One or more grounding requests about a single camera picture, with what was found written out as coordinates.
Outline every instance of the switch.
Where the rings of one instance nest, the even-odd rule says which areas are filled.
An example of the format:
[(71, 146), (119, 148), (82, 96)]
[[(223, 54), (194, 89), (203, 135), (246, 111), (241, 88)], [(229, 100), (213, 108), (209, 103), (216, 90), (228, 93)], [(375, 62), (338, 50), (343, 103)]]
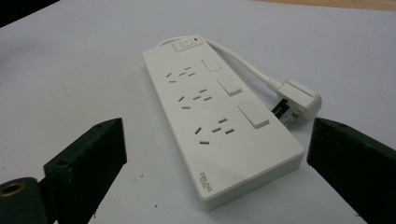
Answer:
[(216, 72), (221, 69), (221, 66), (213, 57), (204, 57), (201, 59), (201, 61), (204, 63), (209, 72)]
[(194, 49), (204, 44), (204, 41), (198, 35), (189, 36), (181, 40), (174, 41), (172, 46), (176, 52), (183, 52), (188, 49)]
[(229, 96), (234, 96), (242, 92), (242, 89), (230, 77), (221, 77), (218, 79), (218, 82)]
[(238, 106), (245, 117), (255, 129), (259, 129), (270, 123), (270, 120), (252, 102)]
[(180, 44), (183, 47), (188, 47), (188, 46), (192, 45), (192, 41), (189, 38), (184, 38), (184, 39), (180, 40)]

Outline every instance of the screw hole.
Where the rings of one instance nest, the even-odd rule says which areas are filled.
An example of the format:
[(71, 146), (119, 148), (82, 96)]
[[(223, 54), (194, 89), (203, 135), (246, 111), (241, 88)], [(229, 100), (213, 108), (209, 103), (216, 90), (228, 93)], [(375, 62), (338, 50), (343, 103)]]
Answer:
[(58, 165), (59, 165), (59, 166), (66, 166), (66, 165), (69, 164), (69, 162), (70, 162), (70, 160), (68, 160), (68, 159), (63, 159), (63, 160), (61, 160), (61, 161), (58, 161)]
[(0, 197), (8, 197), (14, 195), (25, 188), (25, 184), (23, 182), (19, 183), (11, 183), (9, 185), (4, 186), (0, 189)]

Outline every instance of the power cord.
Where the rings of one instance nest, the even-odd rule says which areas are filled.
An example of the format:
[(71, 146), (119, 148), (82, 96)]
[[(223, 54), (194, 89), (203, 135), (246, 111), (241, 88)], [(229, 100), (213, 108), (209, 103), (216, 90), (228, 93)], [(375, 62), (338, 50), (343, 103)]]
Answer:
[[(183, 38), (186, 38), (186, 36), (178, 36), (166, 39), (160, 42), (157, 45), (157, 48)], [(212, 48), (228, 54), (239, 63), (244, 65), (248, 71), (265, 82), (268, 88), (276, 93), (277, 97), (281, 101), (272, 110), (272, 112), (278, 119), (280, 119), (286, 111), (291, 109), (291, 114), (283, 122), (287, 128), (289, 128), (299, 117), (303, 117), (305, 120), (312, 120), (321, 109), (322, 100), (317, 92), (290, 78), (286, 79), (284, 82), (279, 82), (271, 77), (268, 77), (231, 49), (228, 49), (213, 40), (206, 38), (204, 38), (204, 40)]]

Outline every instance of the electrical outlet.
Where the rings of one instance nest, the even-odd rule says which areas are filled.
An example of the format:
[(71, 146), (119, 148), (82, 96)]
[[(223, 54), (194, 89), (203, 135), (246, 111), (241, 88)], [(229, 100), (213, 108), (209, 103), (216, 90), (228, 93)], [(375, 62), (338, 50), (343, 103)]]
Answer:
[(300, 143), (200, 36), (143, 57), (206, 211), (299, 167)]

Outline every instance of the white table surface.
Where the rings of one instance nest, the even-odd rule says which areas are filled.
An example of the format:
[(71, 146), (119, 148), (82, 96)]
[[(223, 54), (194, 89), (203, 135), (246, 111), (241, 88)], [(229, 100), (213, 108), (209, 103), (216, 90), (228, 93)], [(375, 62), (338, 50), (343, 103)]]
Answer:
[[(365, 223), (310, 167), (204, 212), (141, 52), (200, 34), (318, 91), (318, 116), (396, 148), (396, 13), (230, 1), (62, 0), (0, 28), (0, 183), (92, 125), (124, 121), (128, 163), (90, 223)], [(273, 108), (277, 99), (231, 67)], [(291, 132), (308, 149), (313, 122)]]

